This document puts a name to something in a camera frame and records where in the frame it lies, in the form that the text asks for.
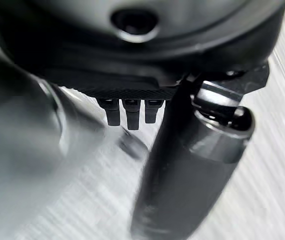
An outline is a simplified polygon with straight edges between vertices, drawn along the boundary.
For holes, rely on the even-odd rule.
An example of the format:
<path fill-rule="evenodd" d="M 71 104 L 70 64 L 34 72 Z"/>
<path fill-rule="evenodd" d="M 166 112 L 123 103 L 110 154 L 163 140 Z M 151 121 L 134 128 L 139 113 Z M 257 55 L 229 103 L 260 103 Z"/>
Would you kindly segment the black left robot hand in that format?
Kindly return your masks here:
<path fill-rule="evenodd" d="M 95 98 L 110 126 L 164 116 L 143 170 L 135 240 L 186 240 L 256 126 L 285 0 L 0 0 L 0 47 L 25 71 Z"/>

